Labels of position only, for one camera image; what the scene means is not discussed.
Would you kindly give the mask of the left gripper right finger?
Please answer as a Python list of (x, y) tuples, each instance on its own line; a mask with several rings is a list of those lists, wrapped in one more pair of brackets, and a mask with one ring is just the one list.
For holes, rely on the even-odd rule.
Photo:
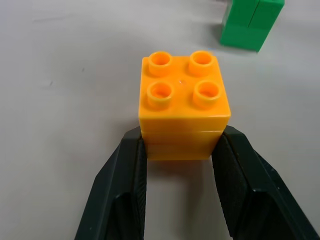
[(320, 237), (278, 172), (227, 126), (212, 154), (215, 185), (234, 240), (318, 240)]

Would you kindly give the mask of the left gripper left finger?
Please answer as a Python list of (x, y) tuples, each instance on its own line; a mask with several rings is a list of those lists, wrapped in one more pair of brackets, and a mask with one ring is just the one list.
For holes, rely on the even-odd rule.
[(75, 239), (144, 239), (146, 193), (147, 154), (136, 127), (124, 134), (96, 175)]

